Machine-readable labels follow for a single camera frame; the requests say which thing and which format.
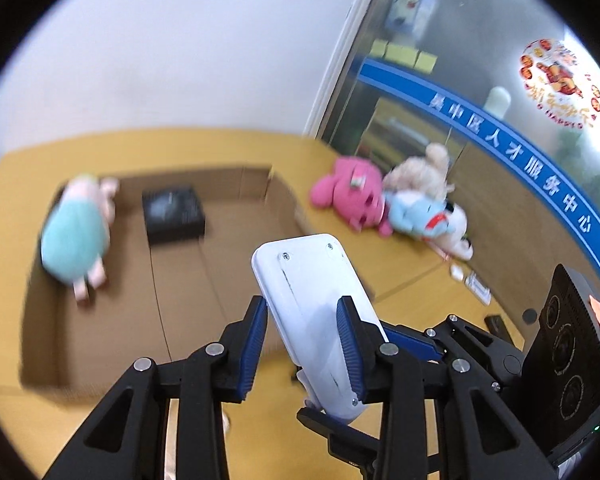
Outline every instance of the pink plush toy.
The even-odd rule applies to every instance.
[[[365,158],[341,156],[333,173],[311,188],[309,198],[316,207],[333,206],[356,231],[378,226],[381,236],[393,232],[382,196],[382,174]]]

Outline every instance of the speaker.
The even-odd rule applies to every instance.
[[[555,268],[522,367],[516,415],[554,465],[600,428],[600,323],[590,296],[600,301],[583,275]]]

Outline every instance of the yellow wooden table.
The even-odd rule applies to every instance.
[[[399,236],[382,239],[373,230],[356,234],[332,211],[311,209],[308,191],[336,157],[321,142],[304,137],[182,128],[79,137],[10,153],[0,161],[0,423],[36,473],[46,471],[93,407],[93,402],[55,404],[18,383],[22,302],[36,239],[58,185],[77,173],[271,164],[294,190],[314,228],[341,241],[376,293],[381,318],[422,329],[450,312],[480,325],[486,314],[502,314],[497,304],[485,308],[453,282],[446,264],[423,244]],[[295,421],[302,391],[290,383],[289,370],[284,356],[263,363],[248,402],[228,407],[232,478],[357,478],[357,471],[331,459],[325,442]],[[372,416],[359,422],[371,432],[376,423]]]

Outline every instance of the blue banner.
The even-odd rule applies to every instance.
[[[496,158],[555,212],[600,273],[599,213],[525,137],[449,90],[384,62],[365,59],[358,80],[424,110]]]

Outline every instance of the speaker cone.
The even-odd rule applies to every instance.
[[[560,300],[558,299],[558,296],[552,296],[546,307],[547,328],[553,328],[555,326],[558,322],[558,316],[560,316]]]
[[[576,375],[569,379],[560,399],[560,414],[564,420],[569,420],[576,414],[582,403],[583,393],[584,384],[582,383],[582,377]]]
[[[554,351],[551,359],[554,362],[554,371],[562,375],[567,371],[576,349],[576,336],[570,324],[563,325],[558,337],[555,338]]]

